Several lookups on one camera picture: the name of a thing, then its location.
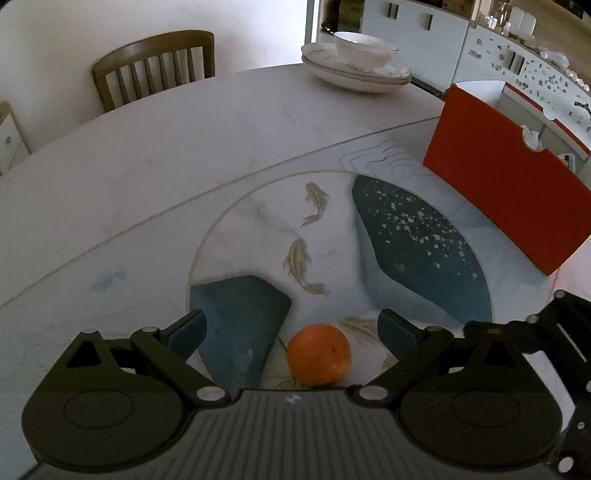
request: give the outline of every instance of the white plate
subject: white plate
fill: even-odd
[[[388,81],[412,76],[408,68],[396,62],[396,54],[392,55],[392,61],[384,67],[372,72],[365,72],[349,65],[343,57],[339,56],[336,45],[332,43],[308,43],[301,48],[301,52],[303,57],[308,60],[308,64],[313,63],[321,68],[359,79]]]
[[[354,78],[345,77],[339,75],[338,73],[331,72],[330,70],[321,69],[318,66],[314,65],[311,62],[308,62],[304,57],[302,57],[302,61],[308,65],[310,70],[316,75],[319,79],[325,80],[333,85],[346,88],[349,90],[355,90],[357,92],[371,92],[371,93],[386,93],[392,92],[393,90],[397,90],[401,87],[404,87],[408,83],[410,83],[410,77],[404,83],[396,83],[396,84],[386,84],[386,83],[374,83],[368,82],[366,80],[358,80]]]

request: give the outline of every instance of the orange fruit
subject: orange fruit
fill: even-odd
[[[345,376],[351,366],[351,346],[338,328],[317,323],[293,336],[286,357],[298,381],[307,387],[321,387]]]

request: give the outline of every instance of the dining table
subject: dining table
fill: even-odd
[[[35,465],[22,410],[83,330],[121,338],[200,308],[208,337],[188,363],[237,392],[293,387],[282,346],[312,323],[341,328],[342,384],[364,383],[396,361],[375,335],[384,308],[461,335],[558,289],[591,300],[590,240],[546,276],[423,166],[443,107],[414,85],[249,70],[101,115],[2,176],[0,479]],[[560,379],[527,358],[566,426]]]

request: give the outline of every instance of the chair backrest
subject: chair backrest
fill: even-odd
[[[123,67],[129,67],[135,98],[139,100],[144,95],[135,68],[136,62],[141,61],[144,65],[144,74],[148,84],[148,95],[152,95],[156,93],[156,88],[148,59],[150,57],[158,57],[158,69],[160,71],[162,90],[168,90],[170,84],[166,74],[163,54],[172,54],[174,70],[173,87],[180,86],[183,84],[183,80],[181,78],[177,52],[180,50],[187,51],[189,82],[195,82],[195,69],[191,49],[199,47],[203,50],[204,77],[210,78],[215,76],[213,33],[205,30],[184,30],[156,35],[155,37],[145,38],[125,45],[102,57],[92,67],[92,78],[95,81],[96,89],[99,92],[100,101],[103,104],[105,112],[115,109],[115,103],[106,78],[108,74],[116,73],[122,102],[124,105],[127,105],[129,103],[129,94],[125,86],[123,73],[121,72]]]

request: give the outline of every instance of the bowl rim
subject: bowl rim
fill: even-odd
[[[346,34],[353,34],[353,35],[360,35],[363,36],[365,38],[372,38],[374,40],[378,40],[380,43],[380,46],[373,46],[373,45],[367,45],[365,43],[361,43],[355,40],[350,40],[348,38],[343,38],[342,34],[346,33]],[[351,43],[353,45],[356,45],[357,47],[363,47],[363,48],[368,48],[370,50],[386,50],[386,51],[398,51],[399,48],[392,45],[391,43],[386,42],[385,40],[382,40],[381,38],[378,37],[373,37],[371,35],[366,35],[364,33],[358,33],[358,32],[349,32],[349,31],[339,31],[339,32],[335,32],[335,37],[338,38],[339,40],[343,41],[343,42],[347,42],[347,43]]]

